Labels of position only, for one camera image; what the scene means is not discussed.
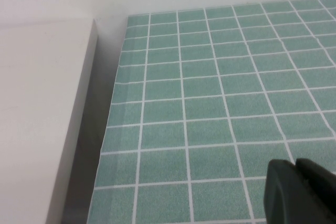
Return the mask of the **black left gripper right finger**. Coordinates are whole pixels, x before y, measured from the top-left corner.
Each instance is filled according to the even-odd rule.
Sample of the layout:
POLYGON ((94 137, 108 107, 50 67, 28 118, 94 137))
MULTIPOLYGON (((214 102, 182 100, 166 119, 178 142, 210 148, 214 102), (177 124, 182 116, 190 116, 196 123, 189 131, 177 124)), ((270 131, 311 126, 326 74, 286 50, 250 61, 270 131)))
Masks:
POLYGON ((325 218, 335 223, 335 174, 307 158, 298 158, 296 169, 303 175, 325 218))

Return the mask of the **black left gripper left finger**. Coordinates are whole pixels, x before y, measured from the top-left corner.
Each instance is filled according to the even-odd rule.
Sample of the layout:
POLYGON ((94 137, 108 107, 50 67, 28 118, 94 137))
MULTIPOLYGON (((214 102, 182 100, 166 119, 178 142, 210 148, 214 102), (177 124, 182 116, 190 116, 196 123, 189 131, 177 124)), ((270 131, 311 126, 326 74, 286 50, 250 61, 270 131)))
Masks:
POLYGON ((273 159, 268 164, 264 193, 267 223, 305 223, 303 177, 289 161, 273 159))

